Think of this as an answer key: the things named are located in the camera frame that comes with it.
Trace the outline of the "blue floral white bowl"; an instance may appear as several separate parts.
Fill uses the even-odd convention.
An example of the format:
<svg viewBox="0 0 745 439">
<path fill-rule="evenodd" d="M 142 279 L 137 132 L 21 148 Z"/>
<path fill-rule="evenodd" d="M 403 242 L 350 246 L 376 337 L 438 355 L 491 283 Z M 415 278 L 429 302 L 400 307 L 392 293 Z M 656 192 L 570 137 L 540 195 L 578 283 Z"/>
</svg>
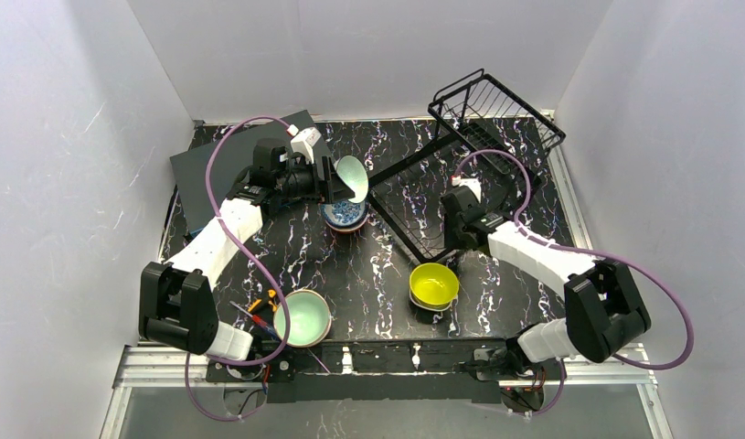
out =
<svg viewBox="0 0 745 439">
<path fill-rule="evenodd" d="M 344 200 L 335 204 L 323 204 L 320 212 L 324 220 L 329 220 L 339 226 L 348 226 L 367 215 L 368 207 L 366 201 L 356 204 Z"/>
</svg>

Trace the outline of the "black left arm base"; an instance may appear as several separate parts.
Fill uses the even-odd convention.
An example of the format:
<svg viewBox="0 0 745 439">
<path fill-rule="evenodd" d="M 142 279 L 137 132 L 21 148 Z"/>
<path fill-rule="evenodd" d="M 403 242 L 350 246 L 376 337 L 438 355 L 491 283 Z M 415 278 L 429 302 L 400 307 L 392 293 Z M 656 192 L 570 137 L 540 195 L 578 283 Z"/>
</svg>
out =
<svg viewBox="0 0 745 439">
<path fill-rule="evenodd" d="M 222 401 L 232 415 L 241 416 L 259 409 L 268 401 L 277 384 L 295 379 L 293 353 L 254 366 L 232 366 L 215 360 L 208 362 L 206 381 L 222 388 Z"/>
</svg>

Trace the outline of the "black wire dish rack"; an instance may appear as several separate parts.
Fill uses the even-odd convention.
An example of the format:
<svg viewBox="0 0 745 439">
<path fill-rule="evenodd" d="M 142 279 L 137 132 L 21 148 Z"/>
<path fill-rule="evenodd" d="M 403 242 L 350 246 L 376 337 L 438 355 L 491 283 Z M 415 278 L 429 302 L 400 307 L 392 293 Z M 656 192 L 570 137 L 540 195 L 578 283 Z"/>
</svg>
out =
<svg viewBox="0 0 745 439">
<path fill-rule="evenodd" d="M 442 196 L 455 176 L 475 178 L 480 205 L 512 217 L 525 186 L 538 190 L 541 167 L 565 132 L 483 69 L 433 95 L 431 139 L 370 178 L 367 199 L 414 262 L 437 262 L 458 250 L 445 232 Z"/>
</svg>

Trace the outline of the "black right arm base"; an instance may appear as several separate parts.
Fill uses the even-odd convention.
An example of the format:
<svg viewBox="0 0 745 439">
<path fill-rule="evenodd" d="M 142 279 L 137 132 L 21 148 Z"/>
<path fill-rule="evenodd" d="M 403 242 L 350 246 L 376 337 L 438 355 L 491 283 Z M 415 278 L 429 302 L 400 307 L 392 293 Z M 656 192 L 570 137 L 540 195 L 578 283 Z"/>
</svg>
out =
<svg viewBox="0 0 745 439">
<path fill-rule="evenodd" d="M 551 410 L 560 400 L 567 372 L 562 359 L 529 360 L 517 345 L 478 348 L 468 360 L 453 366 L 481 382 L 525 380 L 501 386 L 502 404 L 515 415 L 530 418 Z"/>
</svg>

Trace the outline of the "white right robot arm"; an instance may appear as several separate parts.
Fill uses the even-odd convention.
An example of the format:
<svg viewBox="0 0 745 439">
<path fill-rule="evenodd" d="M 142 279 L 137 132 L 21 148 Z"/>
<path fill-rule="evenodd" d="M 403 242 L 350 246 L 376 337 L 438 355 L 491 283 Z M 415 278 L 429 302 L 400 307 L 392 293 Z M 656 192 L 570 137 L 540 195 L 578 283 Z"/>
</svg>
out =
<svg viewBox="0 0 745 439">
<path fill-rule="evenodd" d="M 554 242 L 484 209 L 468 187 L 448 190 L 441 204 L 446 244 L 509 263 L 564 301 L 564 317 L 526 327 L 506 340 L 506 364 L 521 368 L 577 355 L 603 362 L 651 328 L 626 264 L 559 251 Z"/>
</svg>

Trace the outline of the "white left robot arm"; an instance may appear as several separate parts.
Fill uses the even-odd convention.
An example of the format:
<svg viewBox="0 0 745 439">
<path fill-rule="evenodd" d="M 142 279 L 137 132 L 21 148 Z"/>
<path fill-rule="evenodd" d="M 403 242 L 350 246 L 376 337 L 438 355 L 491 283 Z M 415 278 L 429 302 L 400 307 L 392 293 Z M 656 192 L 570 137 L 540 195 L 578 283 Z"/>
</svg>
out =
<svg viewBox="0 0 745 439">
<path fill-rule="evenodd" d="M 240 252 L 262 269 L 246 248 L 284 205 L 361 201 L 368 193 L 365 166 L 350 155 L 333 161 L 315 156 L 297 138 L 260 139 L 252 162 L 235 178 L 228 194 L 210 194 L 214 217 L 179 253 L 166 262 L 150 262 L 141 274 L 138 331 L 141 337 L 205 355 L 235 366 L 253 366 L 253 336 L 218 317 L 213 290 Z"/>
</svg>

